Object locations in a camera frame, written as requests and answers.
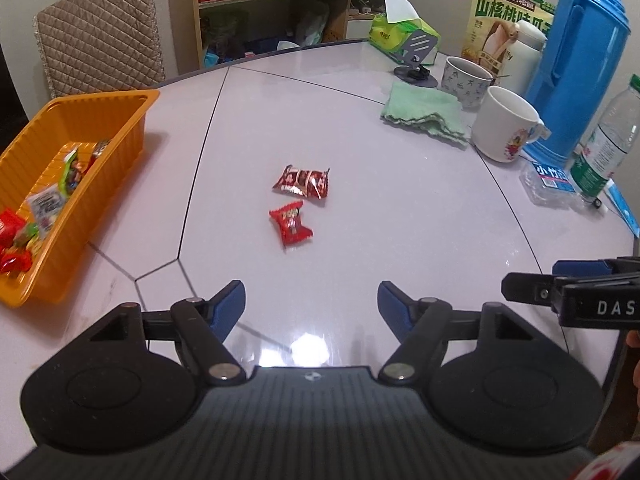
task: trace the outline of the patterned mug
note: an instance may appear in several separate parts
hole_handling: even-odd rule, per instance
[[[449,56],[440,88],[458,98],[465,110],[477,110],[494,76],[474,62]]]

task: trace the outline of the ceramic mug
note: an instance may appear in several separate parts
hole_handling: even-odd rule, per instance
[[[533,106],[499,86],[487,90],[471,127],[476,148],[497,162],[513,162],[525,144],[550,133]]]
[[[463,108],[473,110],[480,106],[494,76],[468,59],[447,57],[440,88],[458,98]]]

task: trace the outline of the red candy wrapper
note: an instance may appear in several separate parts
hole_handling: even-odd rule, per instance
[[[276,209],[276,211],[269,211],[269,216],[278,223],[280,237],[285,245],[297,244],[314,235],[314,232],[308,227],[304,227],[300,221],[302,203],[302,200],[299,200]]]
[[[7,250],[0,258],[0,274],[7,272],[27,272],[33,265],[29,251]]]
[[[25,225],[27,222],[10,209],[2,211],[0,213],[0,250],[12,246],[15,235]]]
[[[92,167],[92,165],[98,159],[98,157],[102,155],[104,150],[107,149],[108,145],[109,145],[108,140],[101,140],[100,142],[95,143],[94,150],[92,151],[91,158],[89,159],[89,164],[87,165],[86,170],[84,170],[85,174],[87,171],[89,171],[89,168]]]
[[[289,164],[273,189],[289,191],[305,198],[326,198],[329,191],[329,170],[299,170]]]

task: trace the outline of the candy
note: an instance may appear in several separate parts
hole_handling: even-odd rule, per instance
[[[33,259],[29,251],[7,249],[0,257],[0,274],[27,272],[32,265]]]
[[[29,204],[33,218],[38,224],[40,238],[44,240],[65,206],[65,198],[60,193],[58,185],[53,184],[39,193],[29,195],[27,204]]]
[[[325,198],[329,191],[329,170],[299,170],[289,164],[273,189],[289,191],[305,198]]]
[[[31,253],[31,256],[38,256],[40,250],[42,249],[43,243],[44,242],[37,236],[29,240],[29,243],[27,244],[27,250]]]
[[[24,249],[32,238],[38,236],[38,224],[29,222],[14,237],[14,247]]]
[[[26,225],[26,221],[20,218],[10,209],[0,213],[0,250],[11,247],[16,233]]]
[[[302,200],[299,200],[275,211],[269,211],[269,216],[278,223],[280,237],[285,245],[297,244],[314,235],[314,232],[308,227],[304,227],[300,221],[302,204]]]
[[[96,142],[94,146],[94,150],[92,151],[91,158],[89,159],[89,165],[86,167],[85,173],[89,171],[89,168],[92,167],[96,159],[102,155],[102,152],[106,149],[109,144],[108,140],[101,140],[100,142]]]
[[[78,187],[81,180],[82,171],[80,171],[78,148],[76,147],[65,157],[65,168],[62,171],[62,177],[60,177],[60,182],[58,183],[62,196],[65,199],[69,198],[76,190],[76,187]]]

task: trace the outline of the blue label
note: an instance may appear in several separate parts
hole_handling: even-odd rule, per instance
[[[537,162],[532,162],[532,164],[533,167],[536,168],[543,186],[559,189],[560,191],[568,191],[569,193],[575,193],[574,186],[569,182],[569,179],[562,168],[548,166],[546,164],[538,164]]]

